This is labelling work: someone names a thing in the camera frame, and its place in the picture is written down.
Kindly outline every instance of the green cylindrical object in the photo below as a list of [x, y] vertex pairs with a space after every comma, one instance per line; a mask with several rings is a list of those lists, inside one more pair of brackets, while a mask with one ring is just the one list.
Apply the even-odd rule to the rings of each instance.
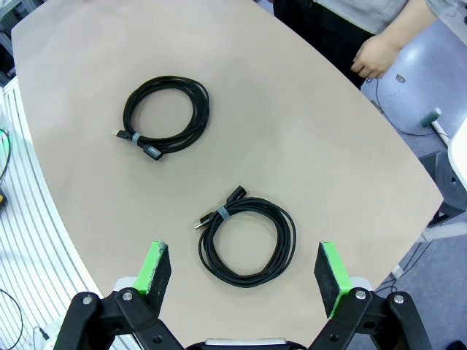
[[422, 125], [422, 127], [426, 128], [432, 122], [434, 122], [435, 120], [438, 120], [440, 115], [441, 115], [441, 110], [439, 108], [435, 108], [434, 111], [431, 111], [430, 113], [426, 115], [426, 117], [422, 119], [420, 124]]

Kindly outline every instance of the person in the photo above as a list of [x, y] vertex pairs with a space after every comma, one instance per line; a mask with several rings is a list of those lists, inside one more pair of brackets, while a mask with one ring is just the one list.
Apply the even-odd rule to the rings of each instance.
[[270, 0], [274, 15], [357, 88], [381, 78], [436, 16], [425, 0]]

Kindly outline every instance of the coiled black cable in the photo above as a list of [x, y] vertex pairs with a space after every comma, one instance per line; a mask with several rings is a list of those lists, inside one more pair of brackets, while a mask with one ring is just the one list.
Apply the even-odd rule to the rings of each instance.
[[[131, 124], [134, 110], [139, 102], [151, 93], [159, 90], [177, 89], [185, 93], [191, 100], [193, 113], [186, 128], [175, 136], [153, 139], [139, 135]], [[157, 77], [148, 80], [138, 87], [126, 101], [123, 110], [123, 127], [114, 133], [117, 137], [128, 139], [140, 146], [144, 153], [158, 160], [165, 153], [178, 152], [195, 142], [203, 133], [209, 118], [209, 94], [199, 82], [176, 76]]]
[[[278, 277], [292, 261], [296, 247], [296, 227], [292, 217], [282, 208], [262, 198], [243, 198], [247, 192], [239, 186], [227, 199], [224, 207], [202, 217], [195, 228], [206, 227], [198, 243], [198, 253], [204, 267], [219, 279], [241, 288], [256, 287]], [[224, 216], [243, 211], [254, 211], [270, 219], [277, 229], [277, 243], [271, 259], [263, 270], [251, 275], [239, 275], [222, 261], [214, 245], [217, 229], [224, 222]]]

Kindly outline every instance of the beige tabletop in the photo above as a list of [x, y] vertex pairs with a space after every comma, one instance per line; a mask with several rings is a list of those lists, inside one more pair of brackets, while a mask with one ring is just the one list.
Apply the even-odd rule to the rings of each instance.
[[[410, 149], [330, 63], [250, 0], [49, 0], [13, 31], [24, 109], [42, 170], [77, 251], [106, 295], [137, 274], [150, 242], [169, 244], [161, 318], [187, 346], [286, 337], [325, 324], [313, 268], [333, 241], [350, 274], [383, 280], [441, 196]], [[196, 79], [212, 99], [202, 137], [155, 162], [111, 135], [130, 93], [161, 75]], [[190, 103], [166, 90], [137, 129], [170, 136]], [[198, 258], [193, 223], [238, 184], [286, 209], [296, 255], [277, 279], [239, 289]], [[274, 248], [266, 219], [234, 217], [217, 246], [238, 272]]]

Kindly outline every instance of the forearm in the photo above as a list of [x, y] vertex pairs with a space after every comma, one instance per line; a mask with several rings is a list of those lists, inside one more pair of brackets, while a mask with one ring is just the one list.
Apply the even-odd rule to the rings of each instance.
[[380, 35], [400, 50], [435, 19], [426, 0], [409, 0], [399, 16]]

